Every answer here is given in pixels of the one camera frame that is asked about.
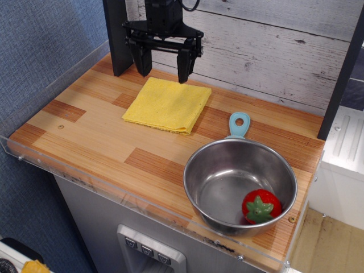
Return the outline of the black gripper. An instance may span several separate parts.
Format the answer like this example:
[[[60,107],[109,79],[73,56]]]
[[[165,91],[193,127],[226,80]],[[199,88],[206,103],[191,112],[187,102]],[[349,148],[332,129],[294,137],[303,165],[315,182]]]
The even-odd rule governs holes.
[[[202,56],[203,32],[183,22],[183,12],[197,9],[186,7],[182,1],[145,1],[146,20],[125,21],[126,45],[143,77],[152,69],[152,50],[177,53],[179,83],[188,81],[197,57]]]

